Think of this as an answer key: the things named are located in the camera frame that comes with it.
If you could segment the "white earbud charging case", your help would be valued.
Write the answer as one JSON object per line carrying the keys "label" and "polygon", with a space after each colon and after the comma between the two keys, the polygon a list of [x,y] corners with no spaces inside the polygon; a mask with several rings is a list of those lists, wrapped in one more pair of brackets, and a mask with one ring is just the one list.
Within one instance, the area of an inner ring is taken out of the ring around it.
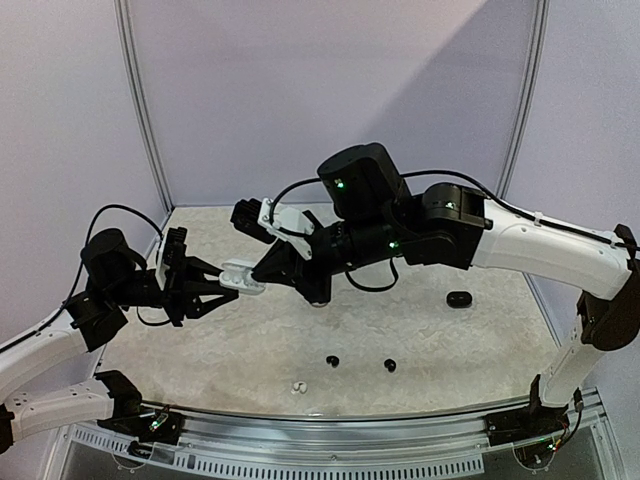
{"label": "white earbud charging case", "polygon": [[218,281],[221,286],[236,290],[242,295],[261,295],[266,285],[253,278],[254,266],[254,262],[247,260],[227,260],[221,266],[222,272],[218,275]]}

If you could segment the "white earbud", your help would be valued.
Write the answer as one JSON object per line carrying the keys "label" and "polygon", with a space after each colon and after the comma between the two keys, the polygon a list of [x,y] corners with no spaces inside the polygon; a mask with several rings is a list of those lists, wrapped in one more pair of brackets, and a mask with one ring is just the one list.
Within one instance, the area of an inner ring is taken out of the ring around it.
{"label": "white earbud", "polygon": [[308,386],[307,386],[307,384],[306,384],[305,382],[303,382],[303,381],[295,382],[295,383],[292,385],[292,391],[293,391],[294,393],[305,394],[305,393],[307,392],[307,389],[308,389]]}

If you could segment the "black earbud charging case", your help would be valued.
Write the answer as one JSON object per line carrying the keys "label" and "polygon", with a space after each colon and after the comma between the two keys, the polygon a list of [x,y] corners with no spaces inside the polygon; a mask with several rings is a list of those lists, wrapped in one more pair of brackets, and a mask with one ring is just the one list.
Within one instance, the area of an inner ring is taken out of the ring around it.
{"label": "black earbud charging case", "polygon": [[451,291],[446,295],[446,304],[453,309],[469,308],[473,303],[473,296],[468,291]]}

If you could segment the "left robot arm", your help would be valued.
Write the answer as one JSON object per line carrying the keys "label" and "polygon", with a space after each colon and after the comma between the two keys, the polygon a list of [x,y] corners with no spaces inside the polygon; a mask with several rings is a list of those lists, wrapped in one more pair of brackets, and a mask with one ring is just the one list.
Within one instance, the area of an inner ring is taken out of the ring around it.
{"label": "left robot arm", "polygon": [[224,287],[221,269],[186,253],[186,229],[170,229],[162,270],[148,267],[123,232],[105,229],[81,250],[86,287],[32,330],[1,346],[1,449],[41,431],[82,421],[137,437],[174,444],[181,418],[147,409],[121,372],[110,370],[78,384],[35,397],[23,387],[52,367],[93,352],[127,324],[131,307],[161,309],[174,327],[198,319],[238,298]]}

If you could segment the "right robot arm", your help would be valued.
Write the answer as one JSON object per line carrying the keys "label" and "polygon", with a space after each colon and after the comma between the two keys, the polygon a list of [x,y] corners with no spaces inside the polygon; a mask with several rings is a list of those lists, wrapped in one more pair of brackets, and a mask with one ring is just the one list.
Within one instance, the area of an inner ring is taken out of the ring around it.
{"label": "right robot arm", "polygon": [[317,180],[337,222],[263,205],[261,226],[276,242],[254,267],[254,279],[293,287],[325,304],[333,276],[380,261],[497,268],[528,273],[581,290],[568,344],[532,383],[517,427],[537,436],[552,424],[600,358],[639,332],[637,244],[625,226],[596,231],[516,208],[474,179],[442,172],[421,194],[410,191],[386,148],[349,147],[325,160]]}

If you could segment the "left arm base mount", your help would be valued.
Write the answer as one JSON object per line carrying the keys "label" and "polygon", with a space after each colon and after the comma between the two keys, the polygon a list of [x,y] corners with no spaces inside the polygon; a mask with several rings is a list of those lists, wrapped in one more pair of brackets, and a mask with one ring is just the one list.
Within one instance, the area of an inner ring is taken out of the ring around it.
{"label": "left arm base mount", "polygon": [[137,406],[122,410],[106,420],[98,420],[103,429],[135,437],[140,443],[177,445],[185,424],[185,416],[169,405],[161,408]]}

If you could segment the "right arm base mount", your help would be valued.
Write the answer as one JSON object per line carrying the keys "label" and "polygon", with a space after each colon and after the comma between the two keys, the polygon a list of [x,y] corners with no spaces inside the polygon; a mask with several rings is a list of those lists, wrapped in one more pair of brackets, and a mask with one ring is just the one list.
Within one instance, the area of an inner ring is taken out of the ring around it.
{"label": "right arm base mount", "polygon": [[569,406],[560,408],[528,404],[483,417],[491,446],[517,443],[563,431],[569,426]]}

